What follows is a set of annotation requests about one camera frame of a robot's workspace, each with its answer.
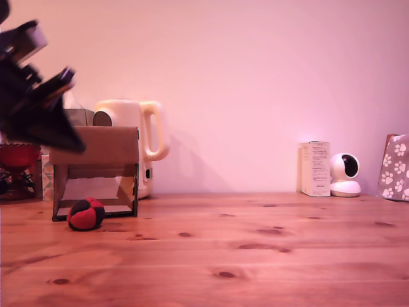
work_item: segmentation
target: security camera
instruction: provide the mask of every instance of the security camera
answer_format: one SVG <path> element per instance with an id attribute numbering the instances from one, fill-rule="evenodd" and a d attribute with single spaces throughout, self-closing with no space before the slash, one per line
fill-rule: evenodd
<path id="1" fill-rule="evenodd" d="M 359 174 L 359 161 L 350 153 L 338 153 L 330 160 L 331 195 L 338 197 L 359 196 L 361 189 L 354 179 Z"/>

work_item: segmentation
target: white appliance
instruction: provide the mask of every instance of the white appliance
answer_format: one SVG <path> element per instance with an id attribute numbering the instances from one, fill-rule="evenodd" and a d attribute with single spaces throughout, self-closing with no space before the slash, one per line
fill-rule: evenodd
<path id="1" fill-rule="evenodd" d="M 338 197 L 356 197 L 361 189 L 354 179 L 358 176 L 360 164 L 350 153 L 337 153 L 330 160 L 331 165 L 331 195 Z"/>
<path id="2" fill-rule="evenodd" d="M 169 135 L 162 104 L 156 101 L 103 100 L 94 109 L 94 126 L 139 128 L 139 189 L 138 198 L 152 192 L 152 162 L 164 159 L 169 153 Z M 155 116 L 158 150 L 152 151 L 151 115 Z"/>

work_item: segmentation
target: cardboard box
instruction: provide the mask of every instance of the cardboard box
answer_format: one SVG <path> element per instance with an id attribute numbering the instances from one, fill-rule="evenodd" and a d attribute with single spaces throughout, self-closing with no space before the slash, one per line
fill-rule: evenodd
<path id="1" fill-rule="evenodd" d="M 137 216 L 139 133 L 137 127 L 75 128 L 84 153 L 50 149 L 54 172 L 53 221 L 64 221 L 77 201 L 95 198 L 107 216 Z"/>
<path id="2" fill-rule="evenodd" d="M 301 191 L 309 196 L 331 196 L 330 143 L 301 144 Z"/>
<path id="3" fill-rule="evenodd" d="M 87 109 L 65 109 L 65 113 L 73 126 L 92 126 L 93 111 Z"/>
<path id="4" fill-rule="evenodd" d="M 49 155 L 50 154 L 50 148 L 48 146 L 41 146 L 41 154 L 42 155 Z"/>

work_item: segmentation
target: camera base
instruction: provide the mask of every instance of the camera base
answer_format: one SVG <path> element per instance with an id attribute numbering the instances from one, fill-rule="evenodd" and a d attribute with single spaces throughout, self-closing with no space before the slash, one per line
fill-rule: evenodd
<path id="1" fill-rule="evenodd" d="M 331 184 L 331 195 L 338 197 L 357 197 L 360 195 L 360 185 L 354 180 L 339 181 Z"/>

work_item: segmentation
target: blurry black object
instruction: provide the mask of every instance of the blurry black object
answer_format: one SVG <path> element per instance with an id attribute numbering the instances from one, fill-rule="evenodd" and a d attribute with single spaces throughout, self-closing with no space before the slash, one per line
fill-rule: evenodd
<path id="1" fill-rule="evenodd" d="M 7 0 L 0 0 L 0 24 L 9 13 Z M 65 67 L 43 83 L 35 68 L 21 65 L 46 45 L 35 20 L 0 32 L 0 131 L 9 141 L 81 153 L 85 146 L 63 109 L 75 72 Z"/>
<path id="2" fill-rule="evenodd" d="M 0 195 L 3 195 L 8 191 L 8 182 L 6 181 L 8 177 L 10 177 L 9 173 L 6 173 L 5 171 L 0 173 Z"/>

